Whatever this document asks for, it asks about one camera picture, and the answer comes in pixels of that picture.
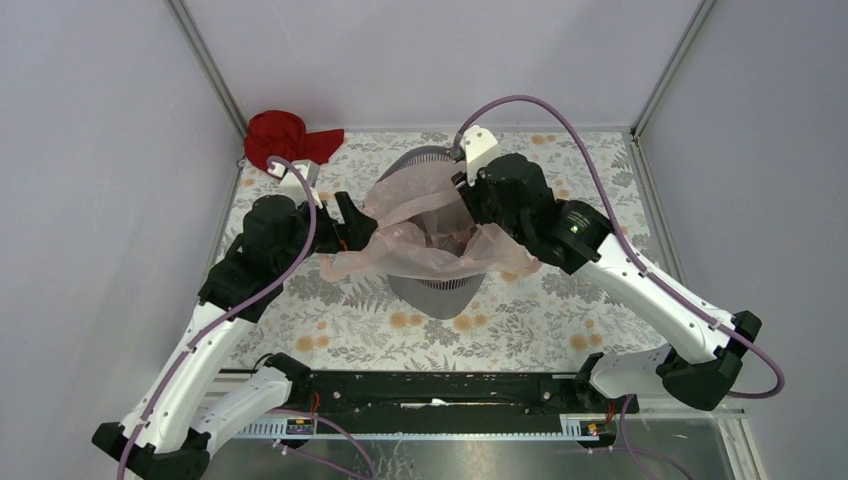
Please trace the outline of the pink plastic trash bag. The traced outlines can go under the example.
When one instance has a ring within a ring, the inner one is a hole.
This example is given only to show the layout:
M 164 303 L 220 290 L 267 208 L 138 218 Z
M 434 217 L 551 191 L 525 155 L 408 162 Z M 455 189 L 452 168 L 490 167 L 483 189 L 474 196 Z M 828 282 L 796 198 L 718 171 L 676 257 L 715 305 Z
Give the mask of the pink plastic trash bag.
M 378 223 L 361 251 L 325 255 L 331 282 L 367 271 L 447 281 L 488 272 L 535 273 L 541 262 L 500 227 L 474 223 L 451 182 L 465 167 L 445 161 L 398 170 L 365 195 L 362 211 Z

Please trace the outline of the grey slotted trash bin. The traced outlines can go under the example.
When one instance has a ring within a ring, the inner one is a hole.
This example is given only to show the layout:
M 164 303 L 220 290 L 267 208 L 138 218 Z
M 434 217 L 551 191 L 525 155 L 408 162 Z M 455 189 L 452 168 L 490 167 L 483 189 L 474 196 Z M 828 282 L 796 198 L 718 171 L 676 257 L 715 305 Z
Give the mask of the grey slotted trash bin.
M 413 148 L 401 155 L 379 177 L 378 183 L 399 170 L 427 162 L 447 162 L 452 159 L 446 147 L 426 145 Z M 487 274 L 435 281 L 386 275 L 391 290 L 397 297 L 421 313 L 439 320 L 452 319 L 470 304 Z

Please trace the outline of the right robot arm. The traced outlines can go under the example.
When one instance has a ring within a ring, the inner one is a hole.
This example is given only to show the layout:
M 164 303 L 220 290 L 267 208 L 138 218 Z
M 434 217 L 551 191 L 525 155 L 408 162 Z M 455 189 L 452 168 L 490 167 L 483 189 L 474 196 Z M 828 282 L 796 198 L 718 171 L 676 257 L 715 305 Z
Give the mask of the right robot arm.
M 757 316 L 712 307 L 677 284 L 616 237 L 600 211 L 556 198 L 541 167 L 520 154 L 451 182 L 477 225 L 499 227 L 540 262 L 604 290 L 663 337 L 652 350 L 591 355 L 573 386 L 579 407 L 597 412 L 627 395 L 667 394 L 712 411 L 730 394 L 761 328 Z

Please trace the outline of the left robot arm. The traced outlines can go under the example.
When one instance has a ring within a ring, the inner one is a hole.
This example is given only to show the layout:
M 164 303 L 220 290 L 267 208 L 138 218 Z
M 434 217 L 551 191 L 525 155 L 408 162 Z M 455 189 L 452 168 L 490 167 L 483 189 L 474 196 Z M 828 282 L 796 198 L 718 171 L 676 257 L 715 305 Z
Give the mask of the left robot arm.
M 308 256 L 360 251 L 378 223 L 345 192 L 335 220 L 320 201 L 268 195 L 253 203 L 243 230 L 209 271 L 198 303 L 154 385 L 119 422 L 106 422 L 92 442 L 117 461 L 117 476 L 198 479 L 214 453 L 276 407 L 316 410 L 312 371 L 286 354 L 273 354 L 253 376 L 208 408 L 201 402 L 223 360 L 284 290 Z

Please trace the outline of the red crumpled cloth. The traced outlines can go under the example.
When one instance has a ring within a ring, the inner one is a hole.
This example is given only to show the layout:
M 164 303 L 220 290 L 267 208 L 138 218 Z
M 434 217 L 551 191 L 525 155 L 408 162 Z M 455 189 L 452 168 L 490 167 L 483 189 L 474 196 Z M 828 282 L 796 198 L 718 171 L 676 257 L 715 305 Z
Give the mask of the red crumpled cloth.
M 309 132 L 297 115 L 281 110 L 267 110 L 248 122 L 243 142 L 244 156 L 256 168 L 270 172 L 268 159 L 280 157 L 288 162 L 310 160 L 317 165 L 329 162 L 342 146 L 343 129 Z

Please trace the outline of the floral patterned table mat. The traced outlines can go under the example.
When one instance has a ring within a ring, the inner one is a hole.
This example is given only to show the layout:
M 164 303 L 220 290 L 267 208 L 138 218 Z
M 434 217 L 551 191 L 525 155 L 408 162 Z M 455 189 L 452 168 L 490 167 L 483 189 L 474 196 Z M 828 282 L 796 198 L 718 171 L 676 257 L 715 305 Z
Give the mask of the floral patterned table mat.
M 542 166 L 556 198 L 602 209 L 588 170 L 566 133 L 496 133 L 506 151 Z M 629 151 L 619 132 L 580 133 L 623 232 L 640 253 L 661 264 Z M 449 132 L 348 133 L 321 167 L 316 189 L 340 218 L 332 193 L 361 204 L 390 164 L 414 147 L 446 146 Z M 242 230 L 253 202 L 279 193 L 271 177 L 246 165 L 240 174 L 221 253 Z M 446 320 L 400 300 L 371 272 L 326 282 L 311 257 L 285 291 L 231 351 L 225 368 L 252 368 L 264 354 L 286 353 L 313 369 L 573 372 L 594 352 L 653 349 L 660 335 L 601 289 L 547 265 L 531 275 L 488 274 L 471 302 Z

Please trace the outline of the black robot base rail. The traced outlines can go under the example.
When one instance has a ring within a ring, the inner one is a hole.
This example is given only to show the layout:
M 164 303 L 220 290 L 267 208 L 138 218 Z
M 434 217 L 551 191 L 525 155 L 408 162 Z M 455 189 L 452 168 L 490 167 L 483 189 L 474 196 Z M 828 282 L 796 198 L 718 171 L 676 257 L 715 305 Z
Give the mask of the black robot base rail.
M 548 415 L 605 420 L 638 412 L 636 400 L 607 399 L 570 374 L 313 371 L 297 379 L 283 408 L 314 413 L 343 429 L 447 418 L 493 423 Z

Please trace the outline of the aluminium frame post left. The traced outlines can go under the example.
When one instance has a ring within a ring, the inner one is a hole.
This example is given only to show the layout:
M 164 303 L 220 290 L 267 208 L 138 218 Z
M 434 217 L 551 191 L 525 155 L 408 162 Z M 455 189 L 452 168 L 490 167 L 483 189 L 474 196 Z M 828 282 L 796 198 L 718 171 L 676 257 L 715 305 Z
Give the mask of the aluminium frame post left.
M 230 124 L 237 134 L 244 138 L 247 134 L 248 122 L 237 105 L 236 99 L 215 61 L 199 26 L 193 18 L 188 4 L 183 0 L 165 0 L 164 3 L 183 35 L 185 43 L 191 50 L 201 72 L 223 108 Z

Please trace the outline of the aluminium frame post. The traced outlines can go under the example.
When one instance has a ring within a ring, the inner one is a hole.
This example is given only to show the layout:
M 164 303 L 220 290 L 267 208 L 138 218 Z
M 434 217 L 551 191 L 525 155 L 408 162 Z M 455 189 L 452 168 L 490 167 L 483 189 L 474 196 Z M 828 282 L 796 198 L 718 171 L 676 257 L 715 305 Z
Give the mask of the aluminium frame post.
M 183 0 L 165 0 L 164 3 L 183 35 L 185 43 L 191 50 L 201 72 L 223 108 L 230 124 L 237 134 L 244 138 L 247 134 L 248 122 L 237 105 L 236 99 L 215 61 L 199 26 L 193 18 L 188 4 Z
M 650 125 L 652 117 L 659 108 L 666 91 L 671 86 L 679 68 L 717 4 L 717 0 L 701 0 L 698 3 L 694 14 L 690 18 L 669 60 L 665 64 L 658 81 L 653 87 L 635 123 L 632 125 L 631 134 L 634 138 L 641 137 Z

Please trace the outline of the aluminium frame post right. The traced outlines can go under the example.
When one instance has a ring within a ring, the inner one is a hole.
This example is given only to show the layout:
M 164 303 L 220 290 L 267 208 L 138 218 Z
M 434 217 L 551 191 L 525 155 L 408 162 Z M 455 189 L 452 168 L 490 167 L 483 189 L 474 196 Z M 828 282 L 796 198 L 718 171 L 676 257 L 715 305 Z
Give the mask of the aluminium frame post right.
M 717 0 L 701 0 L 698 3 L 694 14 L 690 18 L 669 60 L 665 64 L 658 81 L 653 87 L 635 123 L 632 125 L 631 134 L 634 138 L 641 137 L 650 125 L 652 117 L 659 108 L 666 91 L 671 86 L 679 68 L 717 4 Z

